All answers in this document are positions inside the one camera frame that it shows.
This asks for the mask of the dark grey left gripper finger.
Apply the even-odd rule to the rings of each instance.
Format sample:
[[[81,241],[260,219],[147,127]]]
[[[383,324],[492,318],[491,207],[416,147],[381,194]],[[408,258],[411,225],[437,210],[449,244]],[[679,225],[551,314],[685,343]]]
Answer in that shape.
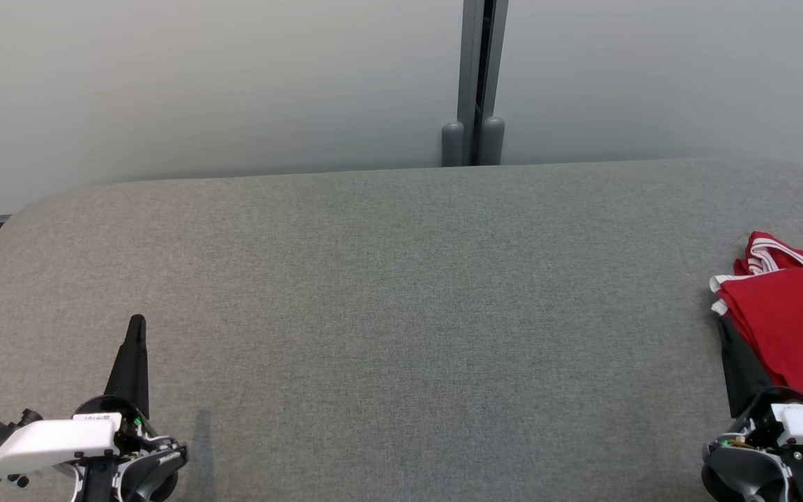
[[[130,318],[125,339],[105,386],[105,394],[123,398],[134,404],[143,417],[149,416],[146,318],[142,314],[134,314]]]

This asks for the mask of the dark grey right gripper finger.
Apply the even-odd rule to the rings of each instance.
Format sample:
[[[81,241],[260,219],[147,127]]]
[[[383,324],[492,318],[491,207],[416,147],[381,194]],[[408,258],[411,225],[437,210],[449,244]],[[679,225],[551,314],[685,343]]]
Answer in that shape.
[[[730,415],[737,418],[755,400],[757,394],[774,384],[755,350],[749,346],[730,318],[719,318],[717,330],[728,407]]]

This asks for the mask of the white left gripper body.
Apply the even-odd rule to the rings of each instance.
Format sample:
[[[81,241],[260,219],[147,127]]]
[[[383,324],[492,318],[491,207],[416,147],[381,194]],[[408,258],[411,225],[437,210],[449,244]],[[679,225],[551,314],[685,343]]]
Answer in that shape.
[[[147,395],[103,395],[81,404],[70,419],[35,420],[17,427],[0,444],[0,477],[83,459],[126,462],[142,448],[149,408]]]

